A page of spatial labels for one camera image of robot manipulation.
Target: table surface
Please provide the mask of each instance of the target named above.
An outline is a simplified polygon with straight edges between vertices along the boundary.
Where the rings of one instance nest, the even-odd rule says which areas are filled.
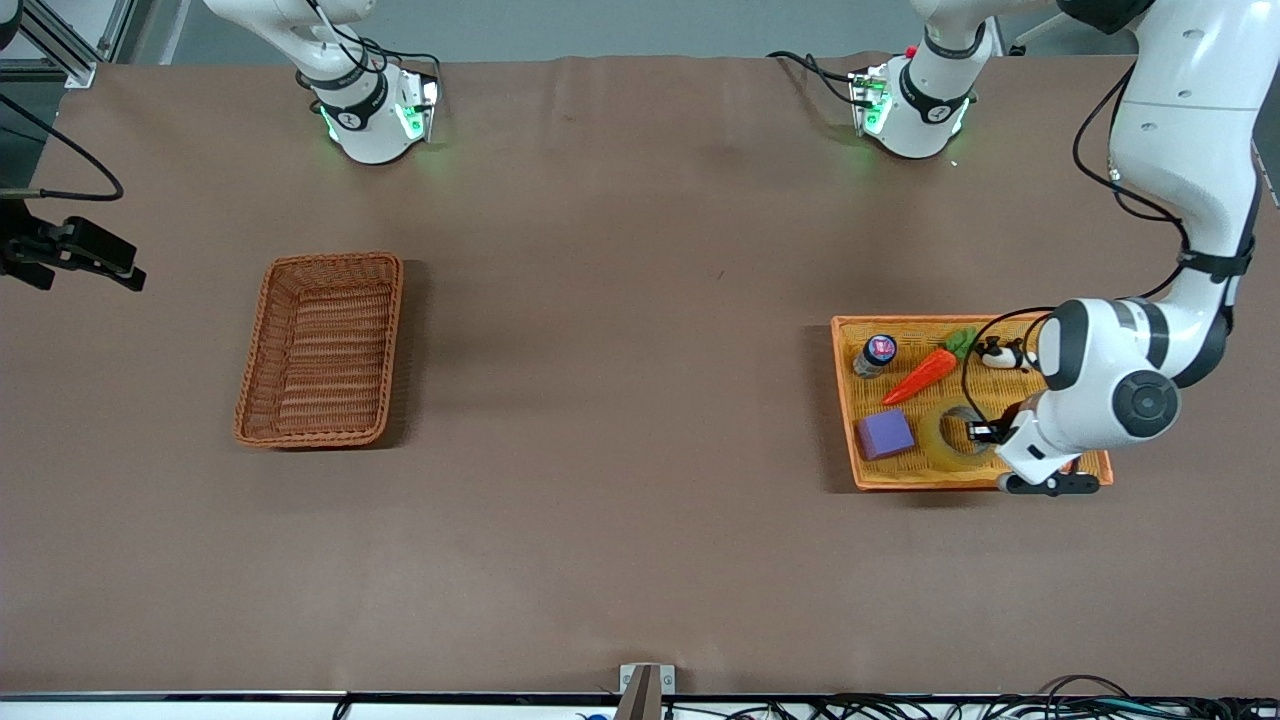
[[[102,68],[59,127],[127,196],[33,208],[150,278],[0,283],[0,687],[590,691],[660,660],[690,692],[1275,693],[1270,206],[1224,365],[1115,487],[852,487],[832,315],[1172,266],[1070,161],[1125,64],[996,60],[925,161],[772,60],[451,65],[438,143],[378,168],[291,69]],[[101,184],[61,147],[38,179]],[[387,442],[237,446],[264,269],[374,249],[408,266]]]

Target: small jar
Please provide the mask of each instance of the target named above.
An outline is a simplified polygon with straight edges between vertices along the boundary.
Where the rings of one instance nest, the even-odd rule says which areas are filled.
[[[887,334],[873,336],[854,357],[854,374],[864,380],[878,377],[897,356],[897,342]]]

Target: carrot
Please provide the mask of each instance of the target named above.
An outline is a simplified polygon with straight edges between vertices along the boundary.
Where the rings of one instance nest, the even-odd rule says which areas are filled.
[[[897,405],[950,375],[952,370],[960,366],[960,361],[969,354],[969,346],[975,340],[978,340],[978,331],[974,328],[960,328],[948,334],[942,346],[925,355],[924,360],[920,360],[920,364],[914,370],[908,373],[893,389],[888,391],[888,395],[884,396],[881,404]]]

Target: purple block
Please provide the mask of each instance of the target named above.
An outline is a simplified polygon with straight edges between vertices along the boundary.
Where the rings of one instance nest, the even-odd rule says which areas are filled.
[[[915,447],[911,427],[901,410],[886,410],[858,420],[858,445],[863,459],[879,460]]]

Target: wicker basket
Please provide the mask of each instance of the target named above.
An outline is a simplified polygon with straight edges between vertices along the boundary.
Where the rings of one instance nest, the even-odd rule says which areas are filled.
[[[840,388],[840,410],[845,419],[845,438],[849,459],[854,468],[854,484],[859,489],[916,491],[916,489],[996,489],[996,479],[1007,473],[1009,466],[998,459],[964,471],[946,471],[929,466],[919,448],[909,450],[882,460],[863,460],[856,442],[855,424],[859,419],[887,410],[881,400],[925,355],[938,347],[954,331],[972,325],[979,329],[993,315],[864,315],[831,319],[831,333],[836,354],[836,379]],[[1034,315],[1001,323],[987,334],[1004,338],[1020,337]],[[854,374],[854,357],[874,334],[887,333],[897,341],[897,359],[878,378],[864,380]],[[1036,348],[1034,341],[1030,348]],[[1039,373],[993,370],[978,357],[969,359],[969,391],[987,415],[1000,415],[1005,407],[1044,389]],[[938,402],[961,395],[960,372],[925,388],[915,397],[896,405],[906,415],[913,428],[920,418]],[[1111,461],[1106,452],[1089,452],[1080,459],[1080,469],[1093,474],[1103,486],[1114,482]]]
[[[236,439],[367,445],[387,429],[403,265],[388,252],[301,255],[262,279]]]

